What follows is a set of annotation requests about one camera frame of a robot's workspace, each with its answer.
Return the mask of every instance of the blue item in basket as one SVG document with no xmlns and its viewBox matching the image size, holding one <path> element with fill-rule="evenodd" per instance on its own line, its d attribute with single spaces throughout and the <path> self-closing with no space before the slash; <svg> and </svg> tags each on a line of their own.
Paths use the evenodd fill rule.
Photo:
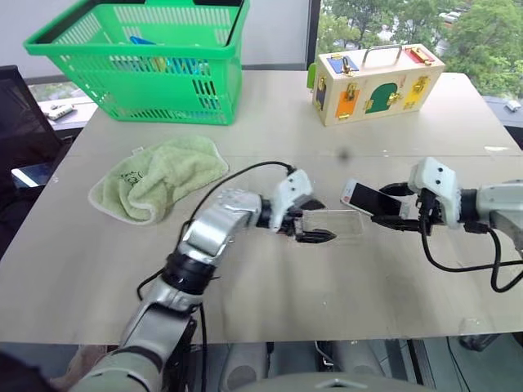
<svg viewBox="0 0 523 392">
<path fill-rule="evenodd" d="M 135 43 L 135 44 L 138 44 L 138 45 L 156 45 L 154 42 L 147 41 L 144 38 L 135 37 L 134 35 L 129 37 L 129 39 L 131 40 L 132 43 Z"/>
</svg>

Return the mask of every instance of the black cord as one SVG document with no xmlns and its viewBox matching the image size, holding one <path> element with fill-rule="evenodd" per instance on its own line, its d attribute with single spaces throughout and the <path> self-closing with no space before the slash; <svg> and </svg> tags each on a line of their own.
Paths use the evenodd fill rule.
<svg viewBox="0 0 523 392">
<path fill-rule="evenodd" d="M 498 235 L 495 231 L 493 231 L 491 228 L 487 228 L 487 233 L 490 234 L 494 241 L 494 250 L 495 250 L 495 256 L 494 256 L 494 263 L 493 264 L 484 264 L 484 265 L 475 265 L 472 267 L 447 267 L 445 265 L 441 265 L 437 261 L 434 260 L 432 257 L 431 251 L 428 246 L 428 235 L 427 235 L 427 222 L 428 217 L 426 215 L 421 215 L 419 217 L 420 220 L 420 231 L 422 235 L 422 245 L 423 245 L 423 251 L 425 252 L 425 256 L 427 257 L 428 261 L 434 265 L 437 269 L 443 270 L 445 272 L 471 272 L 471 271 L 479 271 L 479 270 L 490 270 L 492 269 L 492 276 L 490 278 L 490 286 L 495 292 L 506 292 L 513 288 L 519 281 L 523 279 L 523 271 L 519 273 L 512 281 L 510 281 L 508 284 L 506 284 L 503 287 L 498 287 L 498 272 L 500 267 L 506 267 L 509 265 L 523 265 L 523 260 L 519 261 L 501 261 L 501 243 L 499 242 Z"/>
<path fill-rule="evenodd" d="M 492 275 L 490 276 L 490 286 L 495 292 L 507 292 L 508 290 L 516 286 L 520 282 L 520 280 L 523 279 L 523 271 L 521 271 L 513 280 L 508 282 L 505 286 L 498 286 L 499 267 L 501 267 L 504 264 L 499 261 L 501 259 L 501 243 L 499 243 L 498 235 L 492 229 L 489 229 L 489 233 L 490 235 L 492 235 L 492 239 L 494 240 L 494 246 L 496 248 L 496 258 L 494 259 Z"/>
<path fill-rule="evenodd" d="M 459 376 L 458 367 L 456 366 L 456 362 L 454 362 L 452 359 L 450 360 L 450 362 L 452 363 L 452 368 L 454 369 L 454 374 L 456 375 L 456 378 L 458 379 L 459 391 L 463 392 L 463 383 L 461 381 L 461 377 Z"/>
<path fill-rule="evenodd" d="M 203 303 L 199 305 L 199 321 L 202 324 L 202 385 L 201 392 L 207 389 L 207 324 L 205 322 L 205 310 L 203 310 Z"/>
<path fill-rule="evenodd" d="M 256 167 L 260 167 L 260 166 L 270 166 L 270 165 L 277 165 L 277 166 L 282 166 L 282 167 L 285 167 L 287 169 L 287 176 L 289 176 L 291 173 L 294 172 L 294 167 L 289 165 L 288 163 L 283 163 L 283 162 L 280 162 L 280 161 L 265 161 L 265 162 L 259 162 L 259 163 L 255 163 L 254 165 L 251 165 L 249 167 L 246 167 L 240 171 L 237 171 L 235 174 L 233 175 L 230 175 L 226 178 L 224 178 L 223 180 L 219 181 L 216 185 L 214 185 L 206 194 L 205 196 L 203 196 L 203 198 L 200 200 L 200 202 L 198 203 L 198 205 L 196 206 L 196 208 L 194 209 L 193 213 L 190 215 L 190 218 L 189 218 L 189 222 L 192 223 L 192 221 L 194 220 L 194 217 L 196 216 L 196 213 L 198 212 L 198 210 L 203 206 L 203 204 L 205 203 L 205 201 L 208 199 L 208 197 L 211 195 L 212 192 L 214 192 L 216 189 L 220 188 L 222 185 L 224 185 L 227 181 L 229 180 L 232 180 L 233 178 L 237 177 L 237 176 L 241 176 L 242 174 L 244 174 L 245 172 L 248 172 L 249 170 L 252 170 Z"/>
<path fill-rule="evenodd" d="M 281 166 L 281 167 L 285 167 L 285 169 L 287 169 L 287 176 L 289 176 L 290 174 L 292 174 L 296 169 L 292 166 L 292 165 L 289 165 L 288 163 L 284 163 L 284 162 L 281 162 L 281 161 L 264 161 L 264 162 L 259 162 L 259 163 L 255 163 L 249 167 L 246 167 L 240 171 L 237 171 L 235 174 L 232 174 L 226 178 L 224 178 L 223 180 L 219 181 L 216 185 L 214 185 L 206 194 L 205 196 L 203 196 L 203 198 L 199 201 L 198 205 L 196 206 L 196 208 L 193 210 L 193 212 L 190 214 L 190 218 L 188 220 L 186 220 L 185 222 L 183 222 L 183 225 L 181 226 L 181 229 L 180 229 L 180 233 L 178 234 L 178 240 L 177 240 L 177 244 L 176 246 L 174 247 L 174 249 L 176 250 L 178 248 L 178 245 L 180 245 L 180 242 L 181 242 L 181 239 L 183 238 L 183 235 L 186 233 L 186 230 L 187 228 L 190 226 L 191 223 L 193 223 L 193 220 L 194 220 L 194 217 L 196 216 L 196 213 L 199 211 L 199 209 L 203 206 L 203 204 L 205 203 L 205 201 L 209 198 L 209 196 L 212 194 L 212 192 L 214 192 L 216 189 L 218 189 L 219 187 L 221 187 L 222 185 L 224 185 L 227 181 L 229 180 L 232 180 L 233 178 L 237 177 L 237 176 L 241 176 L 242 174 L 244 174 L 245 172 L 248 172 L 249 170 L 252 170 L 256 167 L 261 167 L 261 166 L 270 166 L 270 165 L 276 165 L 276 166 Z M 152 282 L 153 280 L 155 280 L 159 275 L 162 274 L 162 272 L 164 271 L 164 268 L 156 271 L 154 274 L 152 274 L 151 276 L 149 276 L 148 278 L 144 279 L 139 285 L 138 287 L 136 288 L 136 294 L 138 295 L 138 299 L 140 301 L 143 300 L 143 296 L 141 295 L 141 289 L 148 283 Z"/>
<path fill-rule="evenodd" d="M 183 225 L 181 225 L 181 228 L 180 228 L 180 233 L 178 234 L 178 240 L 177 240 L 177 246 L 180 244 L 181 242 L 181 239 L 183 238 L 183 234 L 186 232 L 187 230 L 187 227 L 189 227 L 189 221 L 186 220 L 185 222 L 183 222 Z M 138 295 L 138 299 L 140 301 L 142 301 L 144 298 L 143 296 L 141 295 L 141 289 L 146 285 L 146 284 L 149 284 L 150 282 L 152 282 L 153 280 L 155 280 L 159 275 L 162 274 L 162 272 L 165 270 L 165 268 L 161 268 L 159 269 L 158 271 L 156 271 L 154 274 L 152 274 L 151 276 L 149 276 L 148 278 L 144 279 L 141 281 L 141 283 L 138 285 L 138 287 L 136 288 L 136 294 Z"/>
<path fill-rule="evenodd" d="M 467 387 L 468 392 L 471 392 L 471 388 L 470 388 L 470 386 L 468 386 L 467 379 L 463 375 L 463 372 L 462 372 L 462 370 L 461 370 L 461 368 L 459 366 L 459 363 L 456 360 L 456 357 L 454 356 L 454 352 L 452 351 L 452 347 L 450 347 L 450 339 L 449 339 L 448 336 L 446 337 L 446 339 L 447 339 L 447 348 L 449 349 L 449 353 L 450 353 L 450 358 L 452 359 L 453 365 L 455 365 L 454 370 L 456 370 L 456 368 L 459 370 L 459 375 L 463 379 L 463 382 L 465 383 L 465 386 Z M 459 382 L 459 387 L 461 388 L 461 382 L 459 381 L 459 376 L 458 376 L 458 382 Z"/>
</svg>

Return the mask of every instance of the white table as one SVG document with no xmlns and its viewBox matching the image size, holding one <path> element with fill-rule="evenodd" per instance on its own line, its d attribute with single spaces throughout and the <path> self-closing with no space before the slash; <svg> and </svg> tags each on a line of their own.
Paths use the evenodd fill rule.
<svg viewBox="0 0 523 392">
<path fill-rule="evenodd" d="M 302 72 L 246 72 L 231 127 L 116 122 L 98 110 L 0 262 L 0 341 L 115 344 L 137 306 L 136 285 L 164 263 L 204 190 L 158 225 L 137 227 L 87 202 L 87 192 L 139 146 L 198 133 L 235 172 L 278 158 L 305 169 L 318 198 L 340 209 L 349 176 L 379 187 L 407 180 L 420 157 L 455 169 L 465 187 L 521 177 L 523 155 L 461 74 L 444 74 L 419 113 L 325 128 Z M 337 158 L 348 149 L 351 159 Z M 230 185 L 270 194 L 279 168 Z M 448 274 L 422 254 L 418 234 L 363 217 L 363 234 L 298 244 L 263 229 L 239 236 L 206 291 L 209 341 L 440 336 L 523 329 L 523 285 L 506 294 L 489 272 Z M 516 258 L 502 235 L 504 259 Z M 445 228 L 431 238 L 447 265 L 490 262 L 486 236 Z"/>
</svg>

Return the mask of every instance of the white smartphone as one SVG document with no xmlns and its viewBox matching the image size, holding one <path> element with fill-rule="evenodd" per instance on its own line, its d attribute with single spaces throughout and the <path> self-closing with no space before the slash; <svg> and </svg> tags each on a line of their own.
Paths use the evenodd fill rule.
<svg viewBox="0 0 523 392">
<path fill-rule="evenodd" d="M 350 179 L 343 190 L 341 197 L 343 204 L 363 212 L 367 215 L 400 216 L 406 219 L 409 216 L 409 205 L 388 194 L 383 194 Z"/>
</svg>

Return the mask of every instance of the wall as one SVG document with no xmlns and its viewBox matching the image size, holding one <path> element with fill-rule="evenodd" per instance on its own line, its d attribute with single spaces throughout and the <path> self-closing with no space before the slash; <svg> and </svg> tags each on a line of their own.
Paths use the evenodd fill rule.
<svg viewBox="0 0 523 392">
<path fill-rule="evenodd" d="M 29 56 L 22 42 L 75 1 L 3 0 L 0 65 L 18 65 L 24 78 L 60 75 L 46 57 Z M 308 0 L 251 0 L 244 27 L 243 63 L 305 62 L 308 17 Z"/>
</svg>

